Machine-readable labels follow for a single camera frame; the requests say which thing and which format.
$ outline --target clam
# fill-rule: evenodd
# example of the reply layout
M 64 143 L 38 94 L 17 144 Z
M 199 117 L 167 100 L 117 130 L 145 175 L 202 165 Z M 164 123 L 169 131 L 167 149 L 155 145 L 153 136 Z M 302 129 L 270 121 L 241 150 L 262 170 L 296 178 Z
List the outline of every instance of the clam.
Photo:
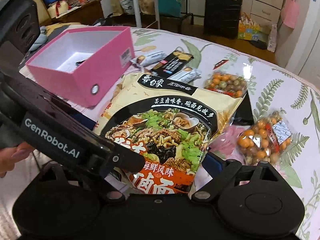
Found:
M 124 130 L 115 130 L 114 133 L 112 134 L 112 137 L 125 137 L 128 138 L 130 136 L 130 131 L 128 129 Z
M 199 124 L 199 119 L 191 117 L 184 113 L 176 113 L 173 116 L 173 122 L 185 131 L 193 131 L 194 128 Z
M 128 123 L 132 124 L 134 127 L 142 127 L 148 121 L 148 119 L 142 119 L 140 116 L 134 114 L 128 120 Z

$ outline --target instant noodle bag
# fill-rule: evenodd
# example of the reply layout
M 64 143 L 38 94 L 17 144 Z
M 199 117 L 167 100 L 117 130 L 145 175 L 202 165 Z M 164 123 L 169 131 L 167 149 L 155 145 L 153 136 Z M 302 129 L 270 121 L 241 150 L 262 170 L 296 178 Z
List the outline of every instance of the instant noodle bag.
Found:
M 242 98 L 143 73 L 123 78 L 94 132 L 145 157 L 127 173 L 147 194 L 189 192 L 209 143 Z

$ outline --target pink box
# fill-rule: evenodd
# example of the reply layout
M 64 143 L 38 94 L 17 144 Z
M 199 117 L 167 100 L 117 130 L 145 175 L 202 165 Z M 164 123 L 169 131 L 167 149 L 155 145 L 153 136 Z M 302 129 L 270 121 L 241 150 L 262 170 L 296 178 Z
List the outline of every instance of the pink box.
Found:
M 134 58 L 129 27 L 66 30 L 26 63 L 37 83 L 84 107 L 95 106 Z

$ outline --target gray cloth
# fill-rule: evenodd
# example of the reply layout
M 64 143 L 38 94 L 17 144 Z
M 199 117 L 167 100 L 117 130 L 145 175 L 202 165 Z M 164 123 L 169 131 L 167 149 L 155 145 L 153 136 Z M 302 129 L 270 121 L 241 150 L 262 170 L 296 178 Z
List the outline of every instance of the gray cloth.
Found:
M 40 27 L 40 35 L 39 35 L 38 39 L 36 39 L 35 43 L 29 49 L 29 52 L 38 49 L 41 45 L 46 43 L 46 41 L 48 39 L 46 32 L 47 32 L 47 29 L 45 28 L 45 26 L 41 26 Z

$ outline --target black fungus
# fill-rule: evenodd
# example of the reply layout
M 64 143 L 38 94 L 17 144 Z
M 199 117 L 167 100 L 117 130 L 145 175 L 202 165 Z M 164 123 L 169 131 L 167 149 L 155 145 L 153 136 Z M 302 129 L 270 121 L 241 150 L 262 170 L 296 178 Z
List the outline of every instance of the black fungus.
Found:
M 148 153 L 155 154 L 159 157 L 160 164 L 164 164 L 167 159 L 174 158 L 176 156 L 176 147 L 174 145 L 165 148 L 164 146 L 159 146 L 154 142 L 147 143 Z

